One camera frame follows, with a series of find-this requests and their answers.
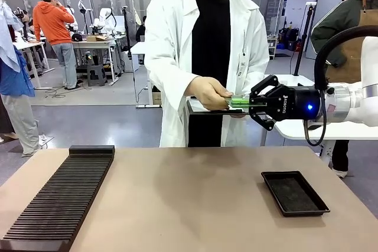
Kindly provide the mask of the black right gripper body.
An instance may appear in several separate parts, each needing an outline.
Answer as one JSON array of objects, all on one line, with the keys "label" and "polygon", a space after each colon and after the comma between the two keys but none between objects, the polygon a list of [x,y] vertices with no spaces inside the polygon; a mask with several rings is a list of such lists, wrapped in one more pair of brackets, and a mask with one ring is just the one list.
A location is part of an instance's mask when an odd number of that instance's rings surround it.
[{"label": "black right gripper body", "polygon": [[280,85],[265,94],[265,113],[276,121],[314,120],[320,111],[320,93],[314,87]]}]

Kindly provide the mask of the person's right hand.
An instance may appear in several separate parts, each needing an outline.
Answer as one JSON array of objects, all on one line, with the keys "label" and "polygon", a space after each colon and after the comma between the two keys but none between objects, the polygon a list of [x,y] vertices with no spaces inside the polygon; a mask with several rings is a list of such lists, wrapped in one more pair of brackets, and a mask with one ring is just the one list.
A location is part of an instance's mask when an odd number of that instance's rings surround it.
[{"label": "person's right hand", "polygon": [[190,82],[184,94],[187,97],[195,97],[209,111],[228,109],[226,99],[233,95],[215,78],[201,76]]}]

